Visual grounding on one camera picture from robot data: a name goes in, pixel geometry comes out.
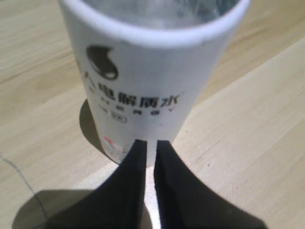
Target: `wooden surface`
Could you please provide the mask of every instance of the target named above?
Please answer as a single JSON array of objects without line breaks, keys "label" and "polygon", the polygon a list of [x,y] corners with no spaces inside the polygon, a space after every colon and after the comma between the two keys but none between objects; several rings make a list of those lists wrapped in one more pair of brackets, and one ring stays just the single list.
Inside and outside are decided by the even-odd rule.
[{"label": "wooden surface", "polygon": [[[271,229],[305,228],[304,57],[305,1],[254,0],[174,143],[204,183]],[[1,229],[41,224],[116,168],[85,99],[58,3],[1,0]],[[144,228],[157,229],[152,171]]]}]

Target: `white paper cup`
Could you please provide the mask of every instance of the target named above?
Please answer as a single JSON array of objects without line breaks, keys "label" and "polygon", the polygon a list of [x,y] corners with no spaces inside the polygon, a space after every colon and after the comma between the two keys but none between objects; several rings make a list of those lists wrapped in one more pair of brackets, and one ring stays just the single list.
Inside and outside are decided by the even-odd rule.
[{"label": "white paper cup", "polygon": [[249,0],[170,30],[117,21],[81,0],[60,5],[103,149],[120,163],[135,139],[146,140],[152,165],[157,140],[175,139]]}]

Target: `black logo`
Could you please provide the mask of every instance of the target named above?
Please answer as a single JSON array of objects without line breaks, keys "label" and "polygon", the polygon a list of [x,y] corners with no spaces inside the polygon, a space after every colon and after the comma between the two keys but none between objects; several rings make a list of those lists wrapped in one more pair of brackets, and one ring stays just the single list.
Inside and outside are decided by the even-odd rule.
[{"label": "black logo", "polygon": [[109,59],[108,52],[111,48],[101,46],[89,46],[87,56],[92,68],[103,78],[107,80],[116,80],[119,76],[114,63]]}]

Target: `cup rim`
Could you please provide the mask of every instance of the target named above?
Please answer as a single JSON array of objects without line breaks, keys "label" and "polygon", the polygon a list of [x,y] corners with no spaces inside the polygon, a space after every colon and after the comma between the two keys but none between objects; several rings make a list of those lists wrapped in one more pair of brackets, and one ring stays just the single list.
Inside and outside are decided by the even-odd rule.
[{"label": "cup rim", "polygon": [[122,42],[151,48],[186,48],[215,39],[234,29],[250,4],[250,0],[239,0],[227,13],[213,21],[192,27],[162,30],[116,20],[99,13],[82,0],[59,1],[79,20],[99,33]]}]

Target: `wood grain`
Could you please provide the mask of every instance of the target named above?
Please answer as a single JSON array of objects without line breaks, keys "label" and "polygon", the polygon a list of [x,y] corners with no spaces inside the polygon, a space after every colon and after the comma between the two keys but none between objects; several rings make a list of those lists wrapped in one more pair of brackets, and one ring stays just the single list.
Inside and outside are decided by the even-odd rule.
[{"label": "wood grain", "polygon": [[[0,44],[0,228],[31,229],[44,221],[34,193],[49,216],[117,166],[81,129],[92,122],[58,3],[1,0]],[[305,2],[254,0],[174,143],[271,229],[305,227],[304,53]],[[152,172],[145,204],[159,228]]]}]

